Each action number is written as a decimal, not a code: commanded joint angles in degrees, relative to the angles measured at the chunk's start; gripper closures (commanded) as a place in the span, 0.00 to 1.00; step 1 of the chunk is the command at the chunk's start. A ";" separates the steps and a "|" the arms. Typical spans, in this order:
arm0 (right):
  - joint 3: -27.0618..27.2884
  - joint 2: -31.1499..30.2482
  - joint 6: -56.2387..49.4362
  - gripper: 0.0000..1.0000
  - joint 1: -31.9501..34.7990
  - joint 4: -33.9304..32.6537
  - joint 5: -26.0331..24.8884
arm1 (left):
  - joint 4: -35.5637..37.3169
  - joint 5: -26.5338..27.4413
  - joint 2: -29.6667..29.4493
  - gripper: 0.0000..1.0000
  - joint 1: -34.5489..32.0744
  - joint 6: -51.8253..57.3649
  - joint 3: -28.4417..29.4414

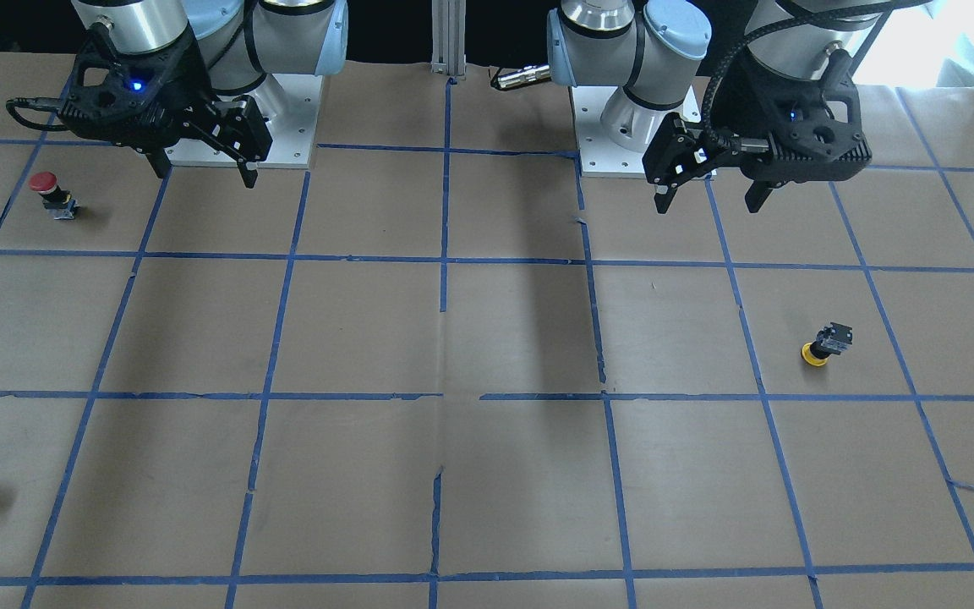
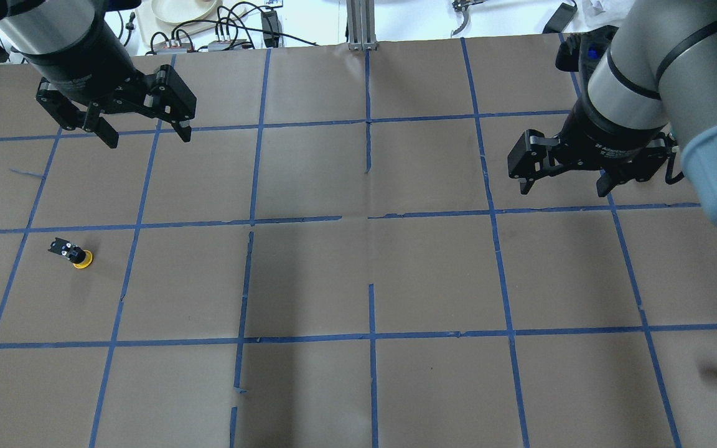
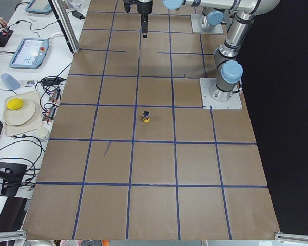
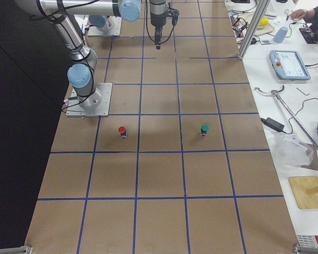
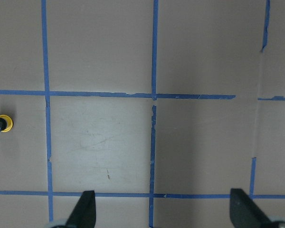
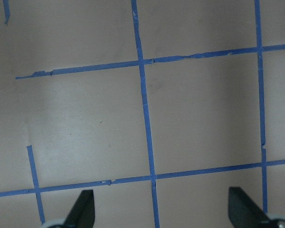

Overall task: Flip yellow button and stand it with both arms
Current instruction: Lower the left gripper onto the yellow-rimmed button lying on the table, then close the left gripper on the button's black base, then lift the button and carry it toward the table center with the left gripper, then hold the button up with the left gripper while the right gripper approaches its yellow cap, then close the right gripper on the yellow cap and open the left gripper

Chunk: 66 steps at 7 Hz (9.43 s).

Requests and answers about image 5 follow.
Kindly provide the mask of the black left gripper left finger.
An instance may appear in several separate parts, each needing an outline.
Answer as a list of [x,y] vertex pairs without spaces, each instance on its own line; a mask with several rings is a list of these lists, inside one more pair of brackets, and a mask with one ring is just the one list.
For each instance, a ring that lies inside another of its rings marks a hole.
[[95,192],[84,191],[65,224],[66,228],[95,227]]

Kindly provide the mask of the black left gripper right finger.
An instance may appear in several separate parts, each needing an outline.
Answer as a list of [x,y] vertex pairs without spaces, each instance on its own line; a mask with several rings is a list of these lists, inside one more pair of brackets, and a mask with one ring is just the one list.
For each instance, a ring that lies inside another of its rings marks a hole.
[[242,190],[230,190],[230,220],[235,228],[261,228],[271,223],[269,217]]

